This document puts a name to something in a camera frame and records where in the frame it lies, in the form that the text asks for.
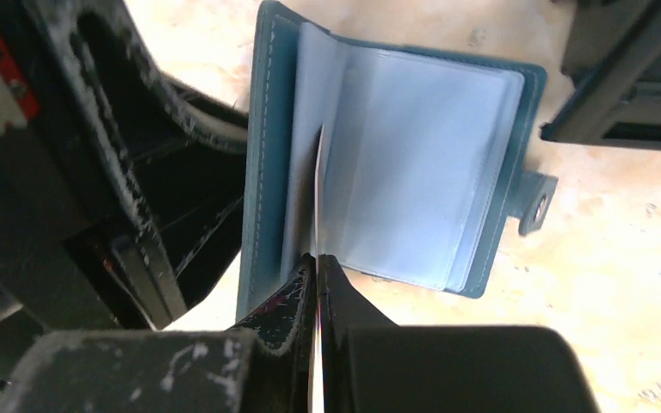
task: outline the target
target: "white speckled surface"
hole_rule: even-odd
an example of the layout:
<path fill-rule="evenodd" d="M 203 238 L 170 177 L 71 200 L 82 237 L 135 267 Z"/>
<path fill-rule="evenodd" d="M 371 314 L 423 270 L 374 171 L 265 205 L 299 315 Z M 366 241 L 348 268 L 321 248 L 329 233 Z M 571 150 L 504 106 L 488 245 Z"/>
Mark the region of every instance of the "white speckled surface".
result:
<path fill-rule="evenodd" d="M 340 33 L 543 65 L 538 124 L 571 93 L 558 67 L 574 6 L 546 0 L 289 0 Z M 244 101 L 255 0 L 129 0 L 159 65 L 209 95 Z M 531 140 L 527 162 L 559 177 L 543 230 L 511 221 L 485 296 L 470 300 L 350 274 L 400 324 L 540 324 L 574 347 L 602 411 L 661 412 L 661 153 Z M 238 261 L 176 328 L 232 323 Z"/>

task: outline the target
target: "screw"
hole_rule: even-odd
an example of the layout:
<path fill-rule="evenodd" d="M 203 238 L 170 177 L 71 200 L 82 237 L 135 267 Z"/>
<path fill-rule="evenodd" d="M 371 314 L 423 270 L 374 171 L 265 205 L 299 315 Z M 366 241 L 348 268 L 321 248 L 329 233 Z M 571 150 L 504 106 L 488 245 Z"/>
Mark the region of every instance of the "screw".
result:
<path fill-rule="evenodd" d="M 538 206 L 536 207 L 536 214 L 534 215 L 534 222 L 541 219 L 541 215 L 543 215 L 543 212 L 546 210 L 546 202 L 547 202 L 547 197 L 545 195 L 543 195 L 541 197 L 541 200 L 538 203 Z"/>
<path fill-rule="evenodd" d="M 27 85 L 16 79 L 9 80 L 7 85 L 9 86 L 9 90 L 11 90 L 11 95 L 14 95 L 16 99 L 21 99 L 27 94 Z"/>

